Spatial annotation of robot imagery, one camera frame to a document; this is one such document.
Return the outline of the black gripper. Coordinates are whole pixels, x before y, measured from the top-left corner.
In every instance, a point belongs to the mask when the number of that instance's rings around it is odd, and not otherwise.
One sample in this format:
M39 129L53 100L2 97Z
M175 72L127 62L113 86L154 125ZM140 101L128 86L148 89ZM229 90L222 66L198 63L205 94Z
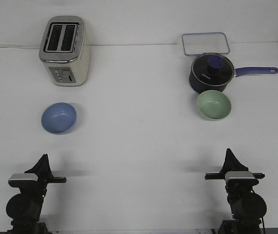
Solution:
M64 176L53 176L48 154L43 154L38 162L25 173L27 180L24 193L27 195L46 195L47 185L54 183L66 183L67 178Z
M244 166L236 158L230 148L227 148L222 171L224 173L206 173L205 180L224 180L228 193L249 193L253 187L259 184L260 179L265 178L264 173L247 172Z

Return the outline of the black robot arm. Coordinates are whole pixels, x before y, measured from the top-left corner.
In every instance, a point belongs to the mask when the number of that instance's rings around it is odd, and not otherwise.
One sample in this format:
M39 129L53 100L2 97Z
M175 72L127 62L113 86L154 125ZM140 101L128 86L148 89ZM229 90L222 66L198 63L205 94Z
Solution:
M267 212L265 200L253 187L265 177L264 173L250 172L240 163L231 149L226 150L224 164L218 173L206 173L206 180L224 180L227 202L232 219L223 220L217 234L261 234L265 230L263 218Z
M8 185L18 188L20 193L9 199L6 213L12 218L12 229L8 234L49 234L40 214L48 184L66 183L66 177L53 176L48 154L43 154L38 162L24 173L11 175Z

